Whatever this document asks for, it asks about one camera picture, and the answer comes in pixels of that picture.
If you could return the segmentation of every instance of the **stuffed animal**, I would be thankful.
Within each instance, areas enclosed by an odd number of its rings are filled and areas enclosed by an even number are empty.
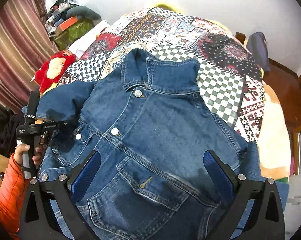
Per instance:
[[[69,50],[52,55],[35,74],[35,81],[40,85],[39,91],[44,93],[53,83],[58,83],[66,69],[75,61],[76,55]]]

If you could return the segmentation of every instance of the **orange box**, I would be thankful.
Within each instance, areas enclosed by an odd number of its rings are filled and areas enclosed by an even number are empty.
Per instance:
[[[76,22],[78,22],[76,17],[71,17],[68,20],[64,21],[55,30],[56,35],[59,35],[60,33],[62,33],[64,30],[66,30],[68,27],[70,27]]]

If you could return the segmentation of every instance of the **human hand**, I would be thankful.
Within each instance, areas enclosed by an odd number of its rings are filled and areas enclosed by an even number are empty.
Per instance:
[[[14,159],[15,161],[22,166],[23,165],[23,152],[28,151],[30,148],[29,145],[22,143],[16,147]],[[42,145],[35,148],[35,155],[33,156],[33,162],[35,165],[40,165],[42,163],[42,152],[44,151],[44,147]]]

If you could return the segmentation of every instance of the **blue gripper pad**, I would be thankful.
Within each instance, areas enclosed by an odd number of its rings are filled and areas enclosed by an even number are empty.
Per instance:
[[[209,151],[204,153],[203,161],[220,197],[226,204],[231,204],[235,197],[233,184]]]
[[[94,179],[97,171],[100,168],[101,157],[99,152],[95,152],[89,161],[86,163],[81,173],[71,187],[71,201],[76,203],[83,199],[87,189]]]

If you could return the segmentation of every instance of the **jacket collar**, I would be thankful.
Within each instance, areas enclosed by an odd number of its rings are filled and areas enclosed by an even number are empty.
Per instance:
[[[190,94],[199,91],[199,66],[195,59],[161,61],[143,49],[132,49],[122,63],[121,82],[125,91],[141,85],[167,94]]]

